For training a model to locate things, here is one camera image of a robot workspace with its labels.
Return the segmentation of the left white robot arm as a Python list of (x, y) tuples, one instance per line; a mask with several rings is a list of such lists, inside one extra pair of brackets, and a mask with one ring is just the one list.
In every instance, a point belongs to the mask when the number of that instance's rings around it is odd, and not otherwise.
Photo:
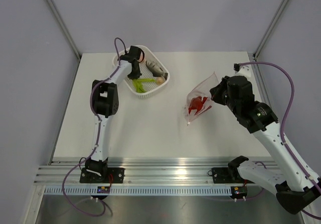
[(118, 85), (127, 77), (138, 79), (141, 76), (139, 64), (144, 60), (144, 51), (130, 46), (123, 55), (117, 55), (118, 64), (105, 80), (95, 80), (90, 94), (90, 108), (96, 117), (93, 150), (85, 161), (85, 170), (98, 183), (108, 178), (107, 147), (104, 145), (110, 130), (113, 116), (119, 108)]

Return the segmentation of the clear zip top bag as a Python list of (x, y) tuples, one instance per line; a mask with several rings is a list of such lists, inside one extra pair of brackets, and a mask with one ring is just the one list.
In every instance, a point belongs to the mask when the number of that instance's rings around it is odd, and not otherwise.
[(213, 102), (211, 100), (212, 95), (210, 94), (210, 89), (218, 84), (218, 78), (215, 72), (213, 72), (189, 92), (184, 106), (184, 118), (187, 126), (201, 114), (212, 108)]

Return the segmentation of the white plastic basket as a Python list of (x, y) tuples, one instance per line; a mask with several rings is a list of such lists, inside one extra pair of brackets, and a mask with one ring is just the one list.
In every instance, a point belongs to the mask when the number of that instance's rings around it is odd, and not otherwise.
[(143, 60), (142, 63), (139, 64), (140, 66), (140, 71), (141, 71), (141, 76), (140, 78), (152, 78), (152, 79), (156, 79), (156, 77), (153, 77), (152, 73), (147, 69), (145, 63), (146, 61), (153, 61), (156, 62), (157, 64), (160, 65), (160, 67), (168, 73), (168, 77), (167, 80), (165, 81), (164, 84), (162, 85), (157, 85), (156, 82), (154, 83), (144, 83), (143, 87), (146, 90), (146, 93), (137, 93), (133, 84), (132, 84), (132, 80), (129, 79), (128, 77), (126, 77), (125, 80), (125, 84), (127, 85), (127, 87), (129, 88), (129, 90), (136, 95), (138, 98), (140, 99), (146, 99), (149, 98), (151, 96), (153, 96), (154, 94), (160, 92), (162, 90), (162, 88), (165, 87), (165, 85), (169, 82), (170, 80), (170, 73), (168, 72), (168, 70), (166, 69), (166, 67), (159, 61), (159, 59), (154, 55), (154, 53), (146, 46), (144, 45), (137, 45), (138, 47), (140, 47), (144, 53), (145, 53), (145, 58)]

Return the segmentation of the red toy lobster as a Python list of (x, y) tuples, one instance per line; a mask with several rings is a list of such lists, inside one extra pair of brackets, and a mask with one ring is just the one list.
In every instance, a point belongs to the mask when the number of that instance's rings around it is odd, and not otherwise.
[(189, 108), (188, 108), (188, 114), (191, 113), (191, 111), (195, 110), (195, 114), (197, 114), (198, 112), (200, 112), (206, 102), (208, 98), (207, 97), (201, 97), (201, 96), (197, 96), (192, 98)]

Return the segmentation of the green toy leek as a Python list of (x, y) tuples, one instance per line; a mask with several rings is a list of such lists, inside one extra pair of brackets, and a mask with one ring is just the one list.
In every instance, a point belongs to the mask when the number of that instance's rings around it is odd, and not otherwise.
[(146, 93), (146, 90), (143, 87), (144, 83), (154, 83), (155, 80), (152, 78), (139, 78), (139, 79), (133, 79), (132, 84), (136, 90), (137, 93)]

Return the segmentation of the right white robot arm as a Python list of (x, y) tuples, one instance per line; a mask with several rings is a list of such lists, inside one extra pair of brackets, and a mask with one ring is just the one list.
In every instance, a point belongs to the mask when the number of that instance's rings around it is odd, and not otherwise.
[(225, 76), (210, 89), (211, 100), (225, 105), (269, 152), (282, 176), (256, 166), (239, 156), (228, 163), (228, 177), (253, 182), (276, 196), (290, 214), (297, 214), (320, 197), (320, 176), (306, 167), (290, 141), (281, 133), (281, 125), (269, 105), (255, 100), (252, 84), (245, 76)]

